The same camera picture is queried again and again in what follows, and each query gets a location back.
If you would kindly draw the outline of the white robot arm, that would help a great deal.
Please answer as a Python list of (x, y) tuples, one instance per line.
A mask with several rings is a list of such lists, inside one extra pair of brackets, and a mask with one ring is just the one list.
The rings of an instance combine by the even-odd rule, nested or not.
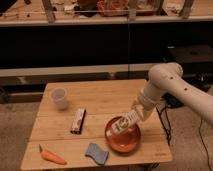
[(142, 121), (149, 118), (160, 98), (169, 93), (213, 127), (213, 96), (188, 84), (182, 75), (178, 63), (157, 64), (149, 70), (149, 80), (132, 105)]

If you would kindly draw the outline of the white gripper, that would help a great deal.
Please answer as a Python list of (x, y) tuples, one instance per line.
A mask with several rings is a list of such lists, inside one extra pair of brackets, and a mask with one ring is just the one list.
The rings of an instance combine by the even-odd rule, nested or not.
[(146, 108), (138, 101), (134, 101), (131, 108), (138, 114), (141, 121), (146, 121), (154, 111), (154, 108)]

